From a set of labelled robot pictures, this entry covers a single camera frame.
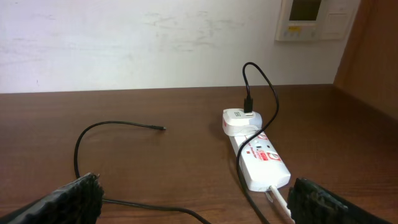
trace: dark display screen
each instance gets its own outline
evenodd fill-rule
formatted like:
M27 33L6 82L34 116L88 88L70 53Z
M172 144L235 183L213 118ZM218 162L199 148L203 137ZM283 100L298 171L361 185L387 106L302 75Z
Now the dark display screen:
M293 0L290 21L316 21L322 0Z

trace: white cable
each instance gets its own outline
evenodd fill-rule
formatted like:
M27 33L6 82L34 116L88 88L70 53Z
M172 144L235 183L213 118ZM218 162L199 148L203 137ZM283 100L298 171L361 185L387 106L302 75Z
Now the white cable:
M292 220L292 214L291 214L290 210L287 208L287 203L286 203L285 199L282 197L282 195L279 193L278 189L273 185L269 186L269 189L275 195L276 200L279 202L279 204L283 208L284 212Z

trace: black cable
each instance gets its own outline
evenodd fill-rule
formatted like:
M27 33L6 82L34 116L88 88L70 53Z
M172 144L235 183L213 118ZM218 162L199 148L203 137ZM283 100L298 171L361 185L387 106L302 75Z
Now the black cable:
M140 127L143 127L143 128L152 128L152 129L158 129L158 130L165 130L166 129L165 127L161 127L161 126L144 125L144 124L137 124L137 123L132 123L132 122L125 122L125 121L103 121L103 122L96 123L96 124L93 124L93 125L87 127L80 134L79 138L77 139L76 146L75 146L75 152L74 152L74 155L73 155L73 165L74 165L74 168L75 168L76 178L80 177L79 166L78 166L78 152L79 152L79 145L80 145L81 139L83 138L83 136L86 134L86 132L88 130L90 130L91 128L94 128L96 126L102 125L102 124L128 124L128 125L140 126ZM107 202L107 203L114 203L114 204L118 204L118 205L127 205L127 206L131 206L131 207L151 209L151 210L169 211L169 212L183 212L183 213L186 213L186 214L189 214L189 215L195 217L197 220L199 220L200 222L202 222L204 224L211 224L209 221L205 220L203 217L201 217L196 212L194 212L192 210L189 210L189 209L186 209L186 208L166 207L166 206L156 206L156 205L145 205L145 204L141 204L141 203L125 202L125 201L121 201L121 200L111 200L111 199L106 199L106 198L103 198L103 201Z
M257 216L259 217L259 219L261 220L262 223L264 224L269 224L268 220L265 218L265 216L261 213L261 211L259 210L259 208L257 207L257 205L254 203L253 199L250 197L249 195L249 190L247 188L246 182L244 180L243 177L243 173L242 170L240 169L240 160L241 160L241 154L242 154L242 150L243 148L250 142L252 141L255 137L257 137L259 134L261 134L265 129L268 128L268 126L271 124L271 122L275 119L275 117L278 114L279 111L279 99L278 99L278 95L276 94L275 90L274 90L274 86L272 86L271 82L269 81L269 79L267 78L266 74L264 74L264 72L261 70L260 67L258 67L258 65L256 65L253 62L248 62L245 63L243 65L243 79L244 82L246 84L246 90L248 92L248 96L250 94L250 87L248 84L248 80L246 78L246 72L245 69L248 65L253 65L256 69L259 70L259 72L261 73L261 75L266 79L269 87L271 88L272 92L274 93L275 96L275 102L276 102L276 110L274 115L272 116L272 118L268 121L268 123L260 130L258 130L255 134L253 134L250 138L248 138L247 140L245 140L241 147L239 148L238 153L236 154L236 172L238 173L238 178L239 178L239 182L241 183L242 189L243 189L243 194L244 196L247 198L247 200L249 201L250 205L252 206L253 210L256 212Z
M276 102L276 111L275 114L273 115L273 117L268 121L268 123L259 131L257 131L253 136L251 136L250 138L248 138L247 140L245 140L241 147L239 148L239 151L236 155L236 172L238 173L238 178L239 178L239 182L242 186L243 189L243 194L244 196L247 198L247 200L249 201L250 205L252 206L253 210L256 212L257 216L259 217L259 219L261 220L261 222L263 222L264 224L269 224L268 220L265 218L265 216L261 213L261 211L259 210L259 208L257 207L257 205L254 203L253 199L250 197L249 192L248 192L248 188L246 186L244 177L243 177L243 173L242 170L239 168L240 164L240 158L241 158L241 153L243 148L251 141L253 140L255 137L257 137L259 134L261 134L266 128L268 128L268 126L271 124L271 122L275 119L275 117L278 114L279 111L279 99L278 96L274 90L274 87L272 86L271 82L269 81L269 79L266 77L266 75L264 74L264 72L261 70L260 67L258 67L255 63L253 62L248 62L246 64L244 64L243 66L243 79L244 82L246 84L246 91L248 93L248 98L250 97L250 87L249 87L249 83L248 80L246 78L246 72L245 69L248 65L253 65L254 67L256 67L259 72L261 73L261 75L266 79L268 85L270 86L272 92L274 93L275 96L275 102ZM137 123L132 123L132 122L126 122L126 121L103 121L100 123L96 123L93 124L89 127L87 127L79 136L77 142L76 142L76 146L75 146L75 152L73 155L73 165L75 168L75 175L76 178L80 177L80 173L79 173L79 167L78 167L78 151L79 151L79 145L81 142L81 139L83 138L83 136L86 134L86 132L88 130L90 130L91 128L94 128L95 126L99 126L102 124L128 124L128 125L133 125L133 126L140 126L143 128L152 128L152 129L158 129L158 130L165 130L165 127L161 127L161 126L153 126L153 125L144 125L144 124L137 124ZM137 208L144 208L144 209L151 209L151 210L159 210L159 211L169 211L169 212L183 212L183 213L187 213L193 217L195 217L197 220L199 220L200 222L204 223L204 224L211 224L209 221L205 220L203 217L201 217L199 214L195 213L192 210L186 209L186 208L178 208L178 207L166 207L166 206L156 206L156 205L145 205L145 204L141 204L141 203L134 203L134 202L125 202L122 200L111 200L111 199L103 199L104 202L107 203L114 203L114 204L118 204L118 205L127 205L127 206L131 206L131 207L137 207Z

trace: wooden table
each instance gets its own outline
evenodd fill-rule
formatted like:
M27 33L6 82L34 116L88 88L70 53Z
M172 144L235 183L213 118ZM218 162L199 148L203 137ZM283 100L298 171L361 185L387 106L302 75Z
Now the wooden table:
M398 222L398 123L331 85L278 86L280 112L266 131L292 173L390 222ZM264 122L275 104L252 87ZM212 223L259 223L240 191L223 109L241 108L243 87L0 95L0 215L74 179L73 148L84 137L80 172L100 173L108 198L192 209ZM287 196L288 187L281 189ZM271 223L278 206L252 193ZM189 215L104 205L97 223L198 223Z

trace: thermostat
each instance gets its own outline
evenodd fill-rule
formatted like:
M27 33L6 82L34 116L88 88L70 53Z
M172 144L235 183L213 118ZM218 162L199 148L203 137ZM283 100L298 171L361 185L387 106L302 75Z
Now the thermostat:
M276 40L318 40L331 0L282 0Z

